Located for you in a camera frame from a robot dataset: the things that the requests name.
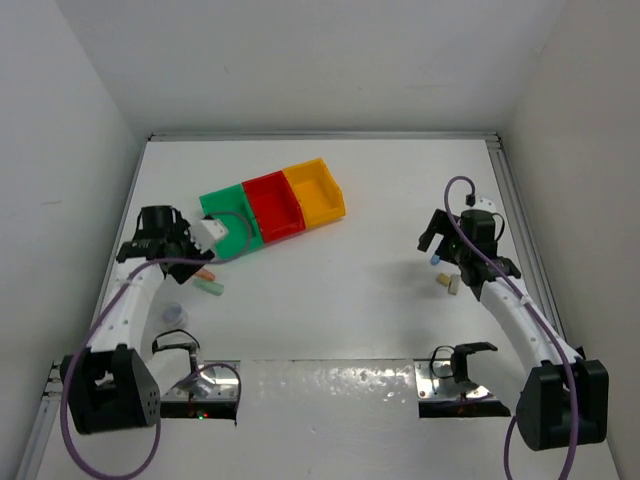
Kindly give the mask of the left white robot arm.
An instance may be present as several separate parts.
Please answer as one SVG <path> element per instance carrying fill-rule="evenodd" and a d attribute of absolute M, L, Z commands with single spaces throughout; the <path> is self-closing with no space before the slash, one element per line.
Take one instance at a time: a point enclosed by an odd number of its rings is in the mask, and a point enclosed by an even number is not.
<path fill-rule="evenodd" d="M 143 359 L 150 310 L 166 278 L 183 284 L 215 257 L 228 234 L 217 219 L 190 223 L 171 206 L 141 209 L 116 255 L 116 283 L 79 355 L 61 367 L 68 407 L 82 435 L 150 427 L 164 394 L 196 369 L 196 344 L 155 347 Z"/>

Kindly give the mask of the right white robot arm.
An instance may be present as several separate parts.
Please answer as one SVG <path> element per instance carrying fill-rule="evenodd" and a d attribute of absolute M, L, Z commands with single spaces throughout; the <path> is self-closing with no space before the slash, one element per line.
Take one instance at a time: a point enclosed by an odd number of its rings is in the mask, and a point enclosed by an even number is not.
<path fill-rule="evenodd" d="M 598 360 L 586 360 L 551 328 L 530 299 L 515 263 L 498 253 L 495 215 L 468 209 L 448 215 L 438 209 L 418 240 L 427 251 L 436 236 L 437 256 L 455 265 L 461 281 L 492 314 L 520 364 L 512 371 L 490 366 L 498 348 L 489 341 L 458 344 L 451 379 L 483 385 L 515 415 L 525 444 L 534 451 L 567 447 L 571 427 L 580 445 L 606 438 L 609 375 Z"/>

